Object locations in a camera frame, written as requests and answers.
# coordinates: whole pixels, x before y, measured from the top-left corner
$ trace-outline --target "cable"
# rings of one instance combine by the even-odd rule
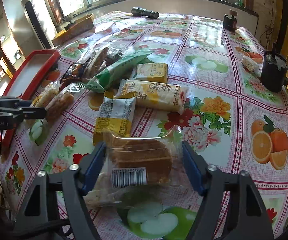
[[[2,134],[3,134],[3,131],[1,130],[1,140],[0,140],[0,159],[1,159],[1,153],[2,153]]]
[[[266,34],[266,46],[265,46],[265,50],[267,50],[267,48],[270,46],[271,40],[270,40],[270,36],[274,31],[274,23],[273,23],[273,17],[274,17],[274,0],[273,0],[273,9],[271,12],[271,21],[269,25],[265,25],[265,31],[263,32],[263,34],[260,36],[259,38],[259,42],[262,44],[261,42],[261,38],[264,34]]]

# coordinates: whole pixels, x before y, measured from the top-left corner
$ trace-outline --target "black container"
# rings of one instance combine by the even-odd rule
[[[265,51],[263,70],[261,72],[261,83],[270,91],[278,93],[282,89],[284,84],[287,67],[280,67],[278,69],[277,62],[269,63],[267,61],[267,55],[271,55],[271,51]],[[276,56],[280,57],[285,63],[286,59],[279,53],[275,53]]]

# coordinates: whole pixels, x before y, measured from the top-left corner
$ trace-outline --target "packaged snack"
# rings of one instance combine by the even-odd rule
[[[106,130],[103,138],[107,144],[106,160],[94,189],[84,197],[89,209],[129,209],[141,202],[173,206],[193,192],[182,164],[179,127],[174,126],[162,137],[150,138],[122,138]]]
[[[91,58],[89,58],[84,63],[73,63],[67,70],[67,72],[64,74],[64,76],[60,80],[60,90],[62,90],[64,87],[67,87],[73,82],[78,82],[82,80],[82,76],[84,74],[84,71],[86,69],[86,66]]]
[[[45,119],[49,124],[53,124],[61,115],[61,113],[74,101],[72,94],[80,92],[82,84],[72,83],[65,87],[45,108],[47,113]]]
[[[116,61],[120,60],[122,58],[123,54],[120,49],[110,48],[107,52],[107,56],[105,59],[106,66],[110,66]]]
[[[104,101],[100,106],[96,119],[93,144],[103,140],[103,131],[110,130],[120,136],[130,136],[131,126],[135,111],[136,94],[130,94],[130,98],[112,99],[104,95]]]
[[[167,71],[166,63],[139,64],[133,69],[130,80],[167,83]]]
[[[98,72],[100,67],[102,66],[104,59],[107,56],[108,47],[100,48],[95,53],[93,59],[91,59],[84,71],[83,74],[83,82],[88,82],[90,78],[94,77]]]
[[[258,73],[259,65],[254,62],[250,57],[244,56],[242,58],[242,64],[249,70],[250,73]]]
[[[104,93],[104,91],[110,87],[111,83],[120,77],[129,69],[136,66],[138,62],[143,60],[153,52],[136,51],[127,56],[122,57],[117,62],[108,66],[100,73],[96,74],[86,85],[86,88],[98,93]]]
[[[122,80],[117,97],[137,92],[136,105],[183,113],[188,87],[139,80]]]
[[[181,143],[176,128],[162,137],[117,137],[106,131],[108,172],[113,188],[139,185],[182,185]]]
[[[30,107],[46,107],[58,93],[59,83],[57,81],[50,82],[43,92],[33,100]]]

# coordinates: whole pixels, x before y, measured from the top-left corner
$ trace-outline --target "windowsill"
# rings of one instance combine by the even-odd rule
[[[114,3],[118,3],[118,2],[122,2],[122,1],[127,1],[127,0],[115,0],[115,1],[111,1],[111,2],[107,2],[107,3],[103,3],[101,5],[97,5],[97,6],[94,6],[94,7],[89,7],[87,8],[86,10],[84,10],[83,12],[80,12],[78,14],[76,14],[74,16],[74,18],[77,18],[79,17],[81,14],[84,14],[84,13],[87,13],[87,12],[90,12],[90,11],[93,11],[95,9],[98,9],[98,8],[101,8],[103,6],[107,6],[107,5],[111,5],[111,4],[114,4]],[[240,7],[238,5],[235,5],[235,4],[232,4],[232,3],[229,3],[227,1],[223,1],[223,0],[208,0],[208,1],[212,1],[212,2],[218,2],[218,3],[222,3],[222,4],[225,4],[225,5],[228,5],[228,6],[231,6],[231,7],[234,7],[236,9],[239,9],[239,10],[242,10],[244,12],[247,12],[248,14],[251,14],[251,15],[254,15],[256,17],[258,17],[258,13],[252,11],[252,10],[249,10],[245,7]],[[60,27],[60,26],[64,26],[65,23],[60,23],[59,25],[57,25],[56,27]]]

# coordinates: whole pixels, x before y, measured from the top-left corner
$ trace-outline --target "plastic tablecloth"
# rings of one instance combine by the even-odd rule
[[[280,93],[270,92],[241,64],[248,56],[262,67],[264,51],[256,38],[242,27],[231,33],[222,28],[222,21],[179,14],[160,14],[152,20],[114,11],[94,24],[58,48],[62,58],[35,96],[48,80],[60,79],[90,46],[108,43],[123,53],[152,51],[149,60],[168,64],[168,83],[191,87],[191,97],[182,115],[137,107],[131,135],[157,136],[180,125],[184,139],[208,163],[234,174],[249,171],[274,235],[280,235],[288,222],[288,92],[285,87]],[[40,145],[30,141],[24,124],[16,130],[9,157],[0,163],[3,189],[16,212],[39,170],[61,172],[92,152],[99,105],[89,90],[74,97]],[[263,159],[260,149],[268,149],[270,157]],[[175,203],[165,208],[177,206],[194,213],[201,199],[188,188],[181,197],[175,192]],[[222,233],[228,200],[225,192],[215,237]],[[58,206],[65,218],[61,195]],[[140,239],[123,225],[114,208],[96,208],[90,216],[102,239]]]

